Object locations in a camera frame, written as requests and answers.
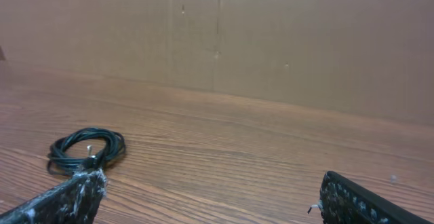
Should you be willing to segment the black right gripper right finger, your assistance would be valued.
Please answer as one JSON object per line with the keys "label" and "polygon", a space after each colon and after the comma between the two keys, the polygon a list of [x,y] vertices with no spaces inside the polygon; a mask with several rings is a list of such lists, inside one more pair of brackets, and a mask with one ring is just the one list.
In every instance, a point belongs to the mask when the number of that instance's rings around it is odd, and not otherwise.
{"label": "black right gripper right finger", "polygon": [[431,224],[334,171],[324,174],[314,208],[323,224]]}

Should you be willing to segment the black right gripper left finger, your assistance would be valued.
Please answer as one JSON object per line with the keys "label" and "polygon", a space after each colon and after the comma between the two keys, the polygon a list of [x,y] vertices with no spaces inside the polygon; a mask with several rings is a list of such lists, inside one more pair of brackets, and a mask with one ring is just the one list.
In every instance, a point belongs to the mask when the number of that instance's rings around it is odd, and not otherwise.
{"label": "black right gripper left finger", "polygon": [[69,180],[1,214],[1,224],[92,224],[106,195],[101,169],[75,173]]}

